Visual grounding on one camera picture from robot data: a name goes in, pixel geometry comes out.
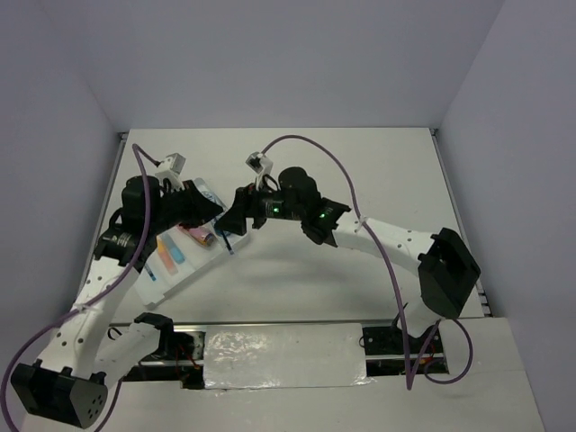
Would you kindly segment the pink sticky notes tube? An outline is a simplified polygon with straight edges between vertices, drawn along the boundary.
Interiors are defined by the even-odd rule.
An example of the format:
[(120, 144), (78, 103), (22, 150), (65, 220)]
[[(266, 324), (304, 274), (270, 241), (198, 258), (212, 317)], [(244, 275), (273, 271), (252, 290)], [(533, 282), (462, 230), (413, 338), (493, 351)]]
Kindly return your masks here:
[(214, 235), (205, 227), (186, 228), (180, 225), (178, 229), (204, 248), (209, 248), (215, 240)]

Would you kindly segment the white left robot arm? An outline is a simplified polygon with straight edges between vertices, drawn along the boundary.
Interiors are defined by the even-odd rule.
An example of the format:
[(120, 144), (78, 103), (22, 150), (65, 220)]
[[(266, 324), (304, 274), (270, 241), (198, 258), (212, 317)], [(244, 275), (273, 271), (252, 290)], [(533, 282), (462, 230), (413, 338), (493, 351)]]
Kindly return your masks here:
[(191, 180), (179, 184), (135, 176), (127, 181), (121, 207), (96, 242), (76, 303), (49, 325), (56, 333), (32, 364), (13, 360), (9, 367), (3, 385), (13, 387), (29, 414), (90, 428), (102, 415), (110, 388), (138, 361), (174, 353), (174, 322), (151, 312), (142, 312), (109, 346), (102, 341), (156, 251), (157, 237), (176, 225), (200, 227), (221, 211)]

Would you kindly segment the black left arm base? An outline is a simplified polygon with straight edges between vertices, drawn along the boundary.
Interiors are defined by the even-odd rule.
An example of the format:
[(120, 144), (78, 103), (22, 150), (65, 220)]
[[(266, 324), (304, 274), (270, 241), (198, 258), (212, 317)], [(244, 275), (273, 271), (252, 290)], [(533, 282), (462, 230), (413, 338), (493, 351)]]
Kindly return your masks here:
[(175, 330), (172, 319), (151, 312), (140, 314), (127, 327), (110, 326), (110, 343), (97, 361), (106, 383), (120, 381), (179, 381), (203, 387), (205, 333)]

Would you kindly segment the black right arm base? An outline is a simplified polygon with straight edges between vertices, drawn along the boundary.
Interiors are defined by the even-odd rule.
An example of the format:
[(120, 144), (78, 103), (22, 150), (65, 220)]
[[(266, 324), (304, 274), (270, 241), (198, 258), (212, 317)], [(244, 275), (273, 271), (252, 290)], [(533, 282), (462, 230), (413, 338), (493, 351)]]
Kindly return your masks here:
[[(358, 345), (364, 350), (366, 374), (369, 377), (405, 375), (401, 330), (391, 321), (385, 325), (363, 325)], [(431, 374), (448, 374), (444, 347), (439, 331), (433, 336), (419, 361), (417, 374), (428, 366)]]

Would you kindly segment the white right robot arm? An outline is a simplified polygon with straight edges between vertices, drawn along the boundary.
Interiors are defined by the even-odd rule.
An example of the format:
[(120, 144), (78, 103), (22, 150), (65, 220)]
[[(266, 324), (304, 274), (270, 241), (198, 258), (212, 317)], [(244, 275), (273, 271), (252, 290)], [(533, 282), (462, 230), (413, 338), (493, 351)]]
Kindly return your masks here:
[(276, 179), (259, 169), (253, 183), (237, 189), (216, 228), (243, 235), (271, 219), (298, 221), (317, 245), (388, 258), (418, 278), (418, 300), (403, 306), (391, 331), (391, 342), (401, 352), (414, 350), (437, 321), (458, 319), (481, 274), (456, 231), (426, 233), (356, 216), (349, 206), (322, 196), (316, 181), (298, 166)]

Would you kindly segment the yellow pink highlighter pen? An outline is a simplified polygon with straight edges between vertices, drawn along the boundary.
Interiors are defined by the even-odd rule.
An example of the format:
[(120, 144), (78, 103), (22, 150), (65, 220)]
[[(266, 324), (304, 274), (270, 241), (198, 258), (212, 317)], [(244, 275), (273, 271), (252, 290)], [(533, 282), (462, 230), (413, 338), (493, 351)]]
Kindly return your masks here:
[(173, 258), (170, 256), (165, 243), (160, 238), (157, 238), (157, 254), (166, 271), (170, 275), (176, 275), (178, 273), (176, 264)]

